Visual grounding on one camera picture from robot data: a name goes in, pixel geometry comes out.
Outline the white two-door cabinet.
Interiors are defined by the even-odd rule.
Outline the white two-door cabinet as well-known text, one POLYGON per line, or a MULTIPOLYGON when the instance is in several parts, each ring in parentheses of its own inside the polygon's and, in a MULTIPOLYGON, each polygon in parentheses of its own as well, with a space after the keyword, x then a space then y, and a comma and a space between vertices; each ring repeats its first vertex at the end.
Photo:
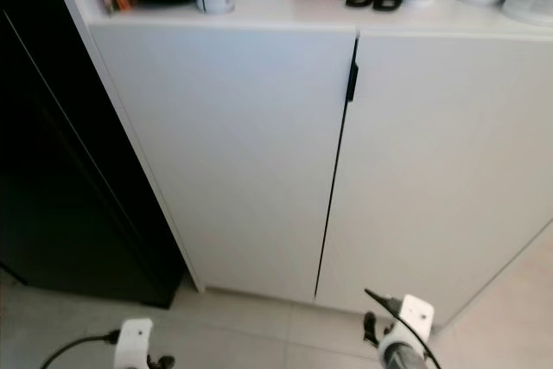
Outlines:
POLYGON ((459 2, 64 1, 199 289, 352 313, 412 294, 450 325, 553 223, 553 27, 459 2))

